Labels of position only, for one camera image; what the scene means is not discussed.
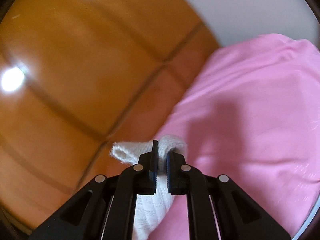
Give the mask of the white knitted sock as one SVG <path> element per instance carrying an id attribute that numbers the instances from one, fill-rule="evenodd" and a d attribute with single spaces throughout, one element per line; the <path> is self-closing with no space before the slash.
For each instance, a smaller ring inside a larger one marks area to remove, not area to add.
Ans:
<path id="1" fill-rule="evenodd" d="M 152 141 L 115 142 L 110 155 L 122 163 L 135 165 L 140 155 L 152 150 Z M 165 160 L 169 151 L 186 156 L 187 145 L 179 137 L 165 135 L 158 141 L 158 172 L 156 193 L 138 195 L 133 223 L 133 239 L 148 239 L 171 208 L 174 196 L 168 193 Z"/>

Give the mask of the pink bed cover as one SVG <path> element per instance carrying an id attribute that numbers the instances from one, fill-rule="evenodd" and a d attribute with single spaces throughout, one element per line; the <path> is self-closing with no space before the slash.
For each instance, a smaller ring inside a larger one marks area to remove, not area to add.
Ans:
<path id="1" fill-rule="evenodd" d="M 319 50 L 280 34 L 217 50 L 157 133 L 226 174 L 291 236 L 319 195 Z"/>

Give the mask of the wooden wardrobe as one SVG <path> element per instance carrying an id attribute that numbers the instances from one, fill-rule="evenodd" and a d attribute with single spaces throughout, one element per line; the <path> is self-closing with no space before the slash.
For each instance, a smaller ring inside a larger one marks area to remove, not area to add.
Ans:
<path id="1" fill-rule="evenodd" d="M 159 131 L 219 44 L 185 0 L 11 0 L 1 20 L 1 209 L 25 233 Z"/>

